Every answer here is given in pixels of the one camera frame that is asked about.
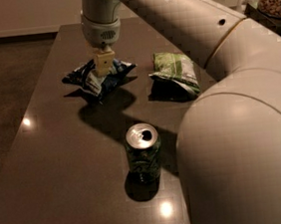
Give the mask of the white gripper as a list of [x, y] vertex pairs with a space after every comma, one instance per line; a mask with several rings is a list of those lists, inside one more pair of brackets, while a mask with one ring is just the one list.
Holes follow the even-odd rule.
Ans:
[[[81, 25], [86, 41], [96, 49], [112, 46], [119, 39], [121, 33], [120, 19], [104, 24], [92, 21], [85, 15], [82, 15]], [[94, 55], [94, 62], [96, 64], [95, 72], [97, 72], [98, 77], [106, 76], [109, 73], [115, 55], [116, 53], [113, 51], [96, 52]]]

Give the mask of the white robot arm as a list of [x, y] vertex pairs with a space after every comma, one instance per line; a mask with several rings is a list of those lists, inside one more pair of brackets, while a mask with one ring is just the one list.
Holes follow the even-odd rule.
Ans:
[[82, 0], [94, 47], [117, 40], [120, 4], [216, 80], [176, 141], [190, 224], [281, 224], [281, 37], [210, 0]]

